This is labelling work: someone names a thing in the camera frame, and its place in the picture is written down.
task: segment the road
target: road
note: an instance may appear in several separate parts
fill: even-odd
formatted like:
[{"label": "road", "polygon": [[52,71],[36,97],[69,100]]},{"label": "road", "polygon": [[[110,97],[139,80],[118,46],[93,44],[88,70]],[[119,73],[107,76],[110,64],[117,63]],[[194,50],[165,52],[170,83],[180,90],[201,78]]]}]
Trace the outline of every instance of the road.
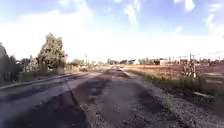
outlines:
[{"label": "road", "polygon": [[189,127],[114,67],[2,122],[5,128]]}]

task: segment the distant building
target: distant building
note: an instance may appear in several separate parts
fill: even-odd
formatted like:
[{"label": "distant building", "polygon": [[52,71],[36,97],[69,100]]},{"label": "distant building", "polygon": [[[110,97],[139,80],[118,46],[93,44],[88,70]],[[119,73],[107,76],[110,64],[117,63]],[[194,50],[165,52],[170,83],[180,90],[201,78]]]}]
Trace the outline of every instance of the distant building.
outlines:
[{"label": "distant building", "polygon": [[139,64],[138,60],[128,60],[128,64]]}]

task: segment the vegetation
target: vegetation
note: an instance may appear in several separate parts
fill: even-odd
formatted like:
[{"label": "vegetation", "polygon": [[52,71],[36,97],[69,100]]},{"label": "vegetation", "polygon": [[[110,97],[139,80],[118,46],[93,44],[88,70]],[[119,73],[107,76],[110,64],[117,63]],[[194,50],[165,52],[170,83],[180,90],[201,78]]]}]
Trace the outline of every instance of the vegetation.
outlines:
[{"label": "vegetation", "polygon": [[46,42],[37,57],[37,62],[42,71],[65,67],[67,55],[62,50],[62,39],[55,38],[53,34],[46,36]]}]

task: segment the blue sky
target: blue sky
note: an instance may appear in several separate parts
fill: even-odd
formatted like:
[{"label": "blue sky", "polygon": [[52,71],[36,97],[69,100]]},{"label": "blue sky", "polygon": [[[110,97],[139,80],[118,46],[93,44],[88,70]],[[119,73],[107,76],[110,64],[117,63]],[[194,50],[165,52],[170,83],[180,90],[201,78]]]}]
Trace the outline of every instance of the blue sky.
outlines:
[{"label": "blue sky", "polygon": [[219,51],[224,44],[223,4],[223,0],[0,0],[0,42],[18,58],[36,56],[49,32],[62,37],[69,60],[85,54],[98,61]]}]

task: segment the cloud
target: cloud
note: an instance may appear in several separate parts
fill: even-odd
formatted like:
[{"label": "cloud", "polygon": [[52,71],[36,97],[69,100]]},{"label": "cloud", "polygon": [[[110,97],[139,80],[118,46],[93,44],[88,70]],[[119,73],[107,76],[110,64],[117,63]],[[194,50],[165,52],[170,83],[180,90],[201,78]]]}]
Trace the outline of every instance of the cloud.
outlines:
[{"label": "cloud", "polygon": [[182,30],[183,30],[183,27],[182,27],[182,26],[178,26],[178,27],[175,29],[174,33],[175,33],[175,34],[179,34]]},{"label": "cloud", "polygon": [[206,25],[208,26],[209,30],[213,30],[215,28],[215,25],[212,21],[214,17],[215,17],[215,14],[210,14],[208,18],[206,19]]},{"label": "cloud", "polygon": [[35,57],[45,42],[45,35],[51,32],[56,37],[62,37],[64,49],[71,57],[74,57],[74,49],[78,57],[82,53],[78,47],[85,47],[85,43],[94,38],[95,33],[90,34],[86,29],[86,25],[93,22],[91,10],[85,2],[76,6],[78,11],[73,13],[52,10],[26,14],[14,23],[0,24],[0,40],[9,55],[15,53],[18,59],[29,57],[30,54]]},{"label": "cloud", "polygon": [[182,2],[183,0],[174,0],[173,2],[174,2],[174,4],[178,4],[178,3],[180,3],[180,2]]},{"label": "cloud", "polygon": [[126,8],[124,9],[124,14],[128,15],[128,18],[133,26],[138,25],[137,13],[140,11],[141,4],[144,0],[133,0]]},{"label": "cloud", "polygon": [[209,12],[216,12],[216,11],[218,11],[219,9],[221,9],[222,8],[222,4],[218,4],[218,3],[216,3],[216,4],[211,4],[210,6],[209,6]]},{"label": "cloud", "polygon": [[130,20],[132,25],[134,25],[134,26],[138,25],[138,22],[137,22],[137,19],[136,19],[135,9],[134,9],[134,7],[132,5],[128,5],[125,8],[124,13],[126,15],[128,15],[128,18],[129,18],[129,20]]},{"label": "cloud", "polygon": [[193,0],[185,0],[185,10],[192,11],[195,8],[195,4]]},{"label": "cloud", "polygon": [[58,4],[67,7],[70,4],[71,0],[58,0]]},{"label": "cloud", "polygon": [[173,2],[174,2],[174,4],[179,4],[183,1],[185,3],[185,11],[186,12],[190,12],[196,7],[193,0],[174,0]]},{"label": "cloud", "polygon": [[114,0],[115,3],[121,3],[121,0]]},{"label": "cloud", "polygon": [[206,25],[208,30],[211,32],[213,36],[223,36],[224,35],[224,25],[215,24],[213,21],[215,18],[215,14],[210,14],[206,19]]}]

